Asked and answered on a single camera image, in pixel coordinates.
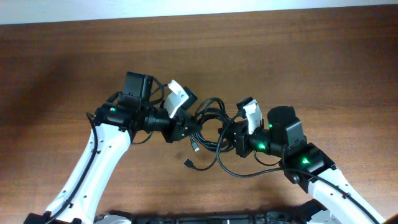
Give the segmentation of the black USB cable short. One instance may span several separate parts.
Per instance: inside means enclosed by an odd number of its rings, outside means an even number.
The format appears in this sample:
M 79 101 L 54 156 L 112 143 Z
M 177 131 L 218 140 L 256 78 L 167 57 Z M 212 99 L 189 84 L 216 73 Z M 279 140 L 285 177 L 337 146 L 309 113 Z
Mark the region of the black USB cable short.
M 191 146 L 192 146 L 194 152 L 198 152 L 200 150 L 200 147 L 199 147 L 198 141 L 197 141 L 197 133 L 193 133 L 193 134 L 189 135 L 189 138 L 190 138 Z

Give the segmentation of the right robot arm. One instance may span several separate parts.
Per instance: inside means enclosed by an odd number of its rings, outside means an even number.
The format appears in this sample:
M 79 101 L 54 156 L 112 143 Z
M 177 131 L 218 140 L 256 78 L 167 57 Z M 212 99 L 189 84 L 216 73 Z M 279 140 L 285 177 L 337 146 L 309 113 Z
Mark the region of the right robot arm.
M 263 119 L 256 104 L 242 106 L 242 121 L 230 121 L 219 131 L 238 155 L 262 152 L 280 158 L 278 169 L 312 197 L 299 207 L 293 223 L 384 223 L 349 184 L 342 171 L 321 149 L 307 141 L 301 120 L 291 106 L 277 106 Z

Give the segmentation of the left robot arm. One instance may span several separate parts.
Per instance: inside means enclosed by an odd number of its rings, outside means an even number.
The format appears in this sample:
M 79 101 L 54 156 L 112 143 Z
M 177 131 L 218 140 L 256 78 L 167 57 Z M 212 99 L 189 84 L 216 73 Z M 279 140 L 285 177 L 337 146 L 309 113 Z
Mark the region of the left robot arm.
M 172 80 L 167 84 L 170 94 L 152 101 L 157 82 L 153 76 L 127 72 L 123 90 L 87 114 L 90 138 L 71 176 L 44 214 L 30 213 L 26 223 L 94 223 L 111 174 L 138 131 L 159 131 L 172 143 L 201 130 L 187 111 L 197 96 Z

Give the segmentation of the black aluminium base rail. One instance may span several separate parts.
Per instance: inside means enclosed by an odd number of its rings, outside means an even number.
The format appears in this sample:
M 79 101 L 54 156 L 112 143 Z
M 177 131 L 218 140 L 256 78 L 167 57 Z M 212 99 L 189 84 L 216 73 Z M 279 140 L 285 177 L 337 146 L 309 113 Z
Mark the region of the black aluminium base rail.
M 133 213 L 112 210 L 105 215 L 95 217 L 94 223 L 130 223 L 130 224 L 270 224 L 270 223 L 308 223 L 318 212 L 326 208 L 315 200 L 302 205 L 281 208 L 274 211 L 207 213 L 183 215 L 135 215 Z

